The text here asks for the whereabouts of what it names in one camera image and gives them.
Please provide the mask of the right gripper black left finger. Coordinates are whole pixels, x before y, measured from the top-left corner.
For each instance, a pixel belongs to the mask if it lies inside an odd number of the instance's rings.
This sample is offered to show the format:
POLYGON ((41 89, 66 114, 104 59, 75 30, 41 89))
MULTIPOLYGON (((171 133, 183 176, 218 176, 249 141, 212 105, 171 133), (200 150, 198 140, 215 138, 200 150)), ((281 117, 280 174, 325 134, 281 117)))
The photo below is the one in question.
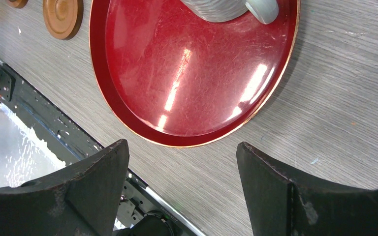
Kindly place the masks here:
POLYGON ((112 235, 128 162, 121 139, 56 172, 1 187, 0 236, 112 235))

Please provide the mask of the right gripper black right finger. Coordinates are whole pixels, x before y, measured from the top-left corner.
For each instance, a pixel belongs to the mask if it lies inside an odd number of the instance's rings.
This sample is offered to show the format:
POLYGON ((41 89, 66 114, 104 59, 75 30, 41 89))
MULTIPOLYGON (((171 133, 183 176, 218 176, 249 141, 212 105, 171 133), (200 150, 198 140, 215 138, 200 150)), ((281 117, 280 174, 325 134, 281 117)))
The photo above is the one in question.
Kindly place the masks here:
POLYGON ((334 183, 247 142, 236 158, 256 236, 378 236, 378 189, 334 183))

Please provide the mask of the red round tray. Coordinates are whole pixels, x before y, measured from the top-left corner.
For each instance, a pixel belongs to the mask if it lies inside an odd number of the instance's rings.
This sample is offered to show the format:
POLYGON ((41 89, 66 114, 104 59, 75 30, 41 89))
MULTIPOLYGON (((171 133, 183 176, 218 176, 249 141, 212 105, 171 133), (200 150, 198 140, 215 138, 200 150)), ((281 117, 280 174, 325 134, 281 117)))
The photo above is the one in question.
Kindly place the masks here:
POLYGON ((278 5, 264 25, 251 13, 207 22, 179 0, 94 0, 89 44, 102 96, 128 129, 159 145, 231 134, 267 102, 291 58, 301 2, 278 5))

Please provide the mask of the brown ringed wooden coaster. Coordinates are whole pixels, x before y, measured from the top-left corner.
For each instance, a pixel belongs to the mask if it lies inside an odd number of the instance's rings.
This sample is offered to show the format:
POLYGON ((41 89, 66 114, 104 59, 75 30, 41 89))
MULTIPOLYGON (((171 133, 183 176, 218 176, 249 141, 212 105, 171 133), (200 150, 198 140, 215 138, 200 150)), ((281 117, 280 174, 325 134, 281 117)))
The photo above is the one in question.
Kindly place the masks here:
POLYGON ((11 7, 22 9, 28 3, 28 0, 7 0, 6 2, 11 7))
POLYGON ((82 0, 44 0, 42 9, 45 26, 54 38, 69 40, 79 31, 84 12, 82 0))

